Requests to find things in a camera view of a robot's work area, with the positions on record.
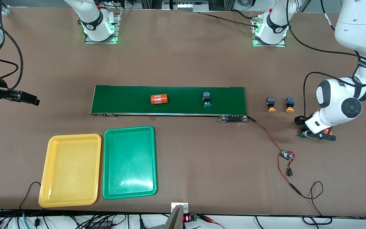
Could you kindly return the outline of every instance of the green tray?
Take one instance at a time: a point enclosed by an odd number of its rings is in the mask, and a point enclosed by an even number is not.
[[[211,94],[211,108],[204,108],[202,95]],[[151,104],[151,95],[167,94],[168,103]],[[247,115],[243,87],[147,87],[96,86],[91,114],[221,116]]]
[[[108,129],[104,134],[104,198],[145,197],[156,192],[154,128]]]

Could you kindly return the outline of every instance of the brown table surface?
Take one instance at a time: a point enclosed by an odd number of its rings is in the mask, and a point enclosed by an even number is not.
[[[247,22],[237,13],[217,14]],[[337,15],[331,19],[336,23]],[[157,194],[105,200],[100,181],[93,205],[64,209],[168,212],[171,202],[189,202],[190,211],[202,213],[316,214],[280,176],[278,150],[256,123],[89,115],[94,85],[109,84],[245,87],[248,114],[297,155],[289,180],[305,195],[314,181],[322,181],[324,193],[315,204],[325,215],[366,216],[366,101],[360,117],[333,129],[336,142],[301,138],[293,124],[303,113],[305,75],[350,76],[356,58],[310,50],[290,35],[286,48],[253,47],[249,27],[183,10],[133,10],[122,23],[117,45],[85,45],[69,8],[14,8],[3,22],[24,56],[18,89],[41,102],[36,107],[0,101],[0,208],[18,208],[29,184],[41,181],[52,136],[103,136],[110,128],[151,125],[156,131]],[[352,52],[336,42],[322,14],[298,13],[292,25],[309,45]],[[8,38],[0,58],[19,62]],[[11,69],[0,64],[0,75]],[[308,79],[308,114],[319,108],[314,94],[323,79]],[[15,80],[9,77],[9,85]],[[268,96],[276,98],[275,113],[267,112]],[[293,114],[284,111],[289,96],[296,99]],[[286,160],[281,159],[281,166],[285,169]],[[23,207],[40,208],[38,196],[35,186]]]

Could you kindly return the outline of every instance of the power cable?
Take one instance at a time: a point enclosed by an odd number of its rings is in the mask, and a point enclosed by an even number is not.
[[[254,28],[257,28],[258,27],[257,25],[247,24],[247,23],[243,23],[243,22],[237,22],[237,21],[234,21],[234,20],[230,20],[230,19],[226,19],[226,18],[223,18],[223,17],[214,16],[214,15],[207,14],[207,13],[199,13],[199,14],[201,14],[201,15],[207,15],[207,16],[210,16],[210,17],[215,17],[215,18],[218,18],[218,19],[221,19],[221,20],[225,20],[225,21],[228,21],[228,22],[237,23],[237,24],[241,24],[241,25],[246,25],[246,26],[250,26],[250,27],[254,27]]]
[[[238,9],[233,9],[233,10],[231,10],[232,12],[237,12],[237,13],[239,13],[242,17],[244,17],[244,18],[246,18],[246,19],[250,19],[250,20],[252,20],[254,17],[256,17],[256,16],[253,16],[253,17],[248,17],[248,16],[246,16],[245,14],[243,14],[241,11],[239,11]]]
[[[313,48],[313,47],[311,47],[311,46],[309,46],[309,45],[306,45],[305,43],[301,42],[301,41],[296,37],[296,35],[293,33],[292,26],[290,25],[290,22],[289,22],[289,14],[288,14],[288,12],[289,12],[288,7],[289,7],[289,0],[287,0],[287,1],[286,1],[286,22],[287,22],[287,24],[288,24],[288,27],[289,27],[289,31],[290,31],[290,33],[291,33],[291,34],[292,34],[292,36],[295,38],[295,40],[296,40],[297,42],[299,42],[301,45],[303,45],[303,46],[305,46],[305,47],[307,47],[307,48],[313,49],[313,50],[315,50],[315,51],[319,51],[319,52],[334,53],[334,54],[342,54],[342,55],[350,55],[350,56],[355,56],[355,57],[361,58],[361,59],[363,59],[363,60],[365,60],[365,61],[366,61],[366,58],[365,58],[365,57],[362,57],[362,56],[357,55],[357,54],[352,54],[352,53],[348,53],[348,52],[337,52],[337,51],[327,51],[327,50],[322,50],[322,49],[319,49],[319,48]]]
[[[4,79],[5,77],[8,77],[8,76],[14,74],[19,69],[19,66],[17,64],[15,64],[15,63],[11,62],[11,61],[7,61],[7,60],[0,59],[0,62],[7,63],[7,64],[11,64],[11,65],[14,65],[15,66],[15,70],[14,71],[10,72],[9,74],[5,74],[5,75],[1,76],[0,79]]]
[[[250,119],[251,121],[253,121],[253,122],[255,122],[255,123],[257,123],[261,128],[263,128],[264,130],[265,130],[265,132],[268,134],[268,136],[269,136],[269,139],[272,141],[272,143],[276,146],[276,148],[278,148],[278,150],[279,150],[279,154],[278,154],[278,156],[277,156],[277,167],[278,167],[278,170],[279,170],[279,172],[280,172],[280,174],[281,174],[281,176],[283,177],[283,179],[286,181],[286,183],[297,193],[297,194],[299,194],[299,196],[301,196],[301,197],[303,197],[303,198],[306,198],[306,199],[308,199],[308,200],[311,200],[311,203],[312,203],[312,205],[313,205],[313,207],[314,207],[314,210],[317,212],[317,213],[319,213],[320,214],[320,216],[323,216],[322,214],[321,214],[321,212],[318,210],[318,208],[316,207],[316,205],[314,204],[314,199],[317,199],[323,192],[324,192],[324,187],[323,187],[323,183],[321,183],[321,181],[315,181],[314,183],[313,183],[313,185],[310,187],[310,191],[309,191],[309,195],[311,196],[311,197],[307,197],[307,196],[304,196],[299,190],[298,190],[298,188],[296,187],[296,186],[294,186],[293,184],[291,184],[290,183],[290,181],[286,178],[286,176],[285,176],[285,174],[282,172],[282,169],[280,168],[280,165],[279,165],[279,159],[280,159],[280,156],[281,156],[281,153],[282,153],[282,151],[283,151],[283,149],[279,146],[279,144],[275,141],[275,139],[273,138],[273,136],[270,134],[270,132],[262,125],[262,124],[260,124],[259,122],[257,122],[255,119],[253,119],[252,117],[250,117],[250,116],[247,116],[248,117],[248,119]],[[291,152],[291,151],[287,151],[288,153],[290,153],[291,155],[293,155],[293,157],[295,157],[294,155],[294,153],[293,152]],[[318,194],[318,195],[316,195],[316,196],[313,196],[313,188],[314,188],[314,186],[316,185],[316,184],[320,184],[321,185],[321,192]]]
[[[261,223],[259,222],[258,220],[258,216],[255,216],[255,219],[257,220],[257,223],[258,223],[258,226],[261,228],[261,229],[264,229],[263,226],[261,225]]]
[[[327,22],[329,23],[329,25],[330,25],[330,27],[333,29],[333,31],[334,31],[334,30],[336,30],[336,29],[334,28],[333,24],[331,23],[331,21],[330,21],[329,17],[327,16],[326,11],[324,10],[323,0],[320,0],[320,3],[321,3],[321,9],[323,10],[324,17],[326,17]]]
[[[30,186],[28,188],[28,191],[27,191],[27,193],[25,195],[25,198],[22,200],[21,204],[19,205],[19,210],[23,210],[22,209],[22,204],[25,202],[26,197],[28,197],[29,191],[31,190],[33,184],[39,184],[41,186],[41,184],[39,183],[39,181],[33,181],[32,184],[30,184]]]

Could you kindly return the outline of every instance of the orange battery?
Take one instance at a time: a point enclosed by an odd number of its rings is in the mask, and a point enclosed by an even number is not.
[[[151,95],[152,104],[167,103],[167,94],[153,94]]]

